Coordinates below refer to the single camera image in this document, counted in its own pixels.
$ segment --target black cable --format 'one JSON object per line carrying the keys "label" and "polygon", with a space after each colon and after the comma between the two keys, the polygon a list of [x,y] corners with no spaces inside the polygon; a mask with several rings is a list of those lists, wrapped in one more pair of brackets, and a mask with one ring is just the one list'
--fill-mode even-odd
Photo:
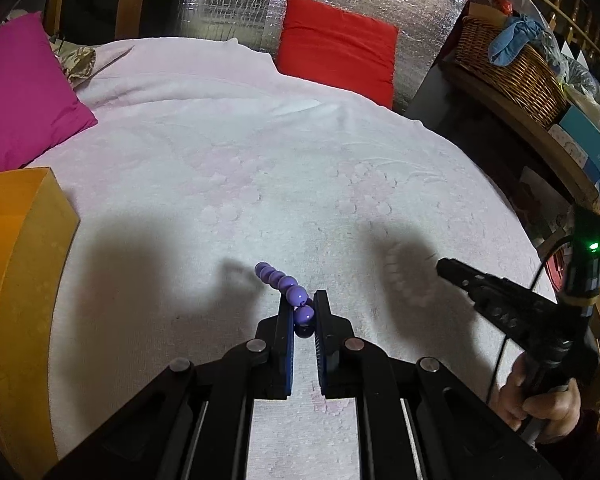
{"label": "black cable", "polygon": [[[551,259],[551,257],[557,252],[558,249],[560,249],[564,244],[568,244],[569,242],[571,242],[571,240],[573,240],[573,236],[566,235],[566,236],[563,236],[562,238],[560,238],[555,244],[552,245],[549,252],[542,259],[542,262],[540,263],[540,266],[538,267],[538,270],[536,271],[536,275],[534,276],[533,280],[531,281],[531,285],[529,285],[529,290],[534,290],[534,288],[536,288],[536,285],[538,284],[538,280],[540,280],[540,276],[542,275],[542,270],[544,269],[544,266],[547,264],[549,259]],[[508,340],[509,340],[509,337],[504,336],[504,339],[502,340],[502,345],[500,345],[500,351],[498,352],[498,358],[496,359],[496,364],[493,368],[493,374],[491,374],[491,381],[489,382],[489,389],[487,390],[487,398],[484,401],[487,404],[487,406],[489,405],[489,402],[491,401],[491,396],[493,395],[493,387],[495,386],[495,383],[496,383],[496,377],[498,376],[498,369],[500,368],[500,362],[502,361],[502,356],[504,355],[504,349],[507,346]]]}

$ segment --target person's hand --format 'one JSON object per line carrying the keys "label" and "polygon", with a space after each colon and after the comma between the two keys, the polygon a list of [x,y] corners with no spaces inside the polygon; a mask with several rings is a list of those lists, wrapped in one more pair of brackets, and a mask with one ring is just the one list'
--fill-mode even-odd
{"label": "person's hand", "polygon": [[564,392],[541,394],[528,399],[522,393],[525,381],[525,355],[513,363],[507,383],[491,397],[491,409],[516,431],[529,415],[546,418],[549,424],[536,442],[549,444],[567,436],[580,418],[580,392],[575,379],[569,381]]}

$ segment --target reflective foil sheet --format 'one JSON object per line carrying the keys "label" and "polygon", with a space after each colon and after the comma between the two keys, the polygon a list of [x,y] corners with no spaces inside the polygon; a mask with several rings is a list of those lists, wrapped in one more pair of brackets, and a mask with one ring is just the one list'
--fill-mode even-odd
{"label": "reflective foil sheet", "polygon": [[[372,16],[400,29],[395,55],[394,109],[402,112],[454,26],[465,0],[318,0]],[[180,0],[176,33],[278,49],[286,0]]]}

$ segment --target white blanket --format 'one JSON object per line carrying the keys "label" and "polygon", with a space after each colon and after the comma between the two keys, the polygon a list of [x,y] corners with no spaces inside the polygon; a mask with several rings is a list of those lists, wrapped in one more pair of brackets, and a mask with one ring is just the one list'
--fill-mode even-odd
{"label": "white blanket", "polygon": [[[435,263],[527,284],[539,261],[458,148],[235,41],[125,43],[78,92],[98,125],[33,163],[81,218],[49,357],[60,456],[172,358],[207,362],[253,337],[278,307],[253,275],[261,260],[327,289],[389,355],[436,356],[484,397],[502,336]],[[545,277],[539,288],[551,295]],[[320,396],[312,339],[296,338],[293,386],[286,402],[256,402],[248,477],[358,478],[354,403]]]}

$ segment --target metal bolt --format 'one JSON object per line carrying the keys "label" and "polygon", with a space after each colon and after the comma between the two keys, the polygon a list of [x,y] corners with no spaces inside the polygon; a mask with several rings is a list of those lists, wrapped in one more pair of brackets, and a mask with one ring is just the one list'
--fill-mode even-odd
{"label": "metal bolt", "polygon": [[424,357],[420,360],[420,368],[427,372],[437,372],[440,370],[440,361],[434,357]]}
{"label": "metal bolt", "polygon": [[184,357],[176,357],[173,361],[169,363],[169,370],[172,372],[183,372],[185,370],[189,370],[191,366],[191,361]]}
{"label": "metal bolt", "polygon": [[247,341],[247,350],[249,352],[262,352],[267,347],[267,344],[262,339],[251,339]]}
{"label": "metal bolt", "polygon": [[357,337],[350,337],[344,342],[344,346],[352,352],[359,352],[365,347],[365,342]]}

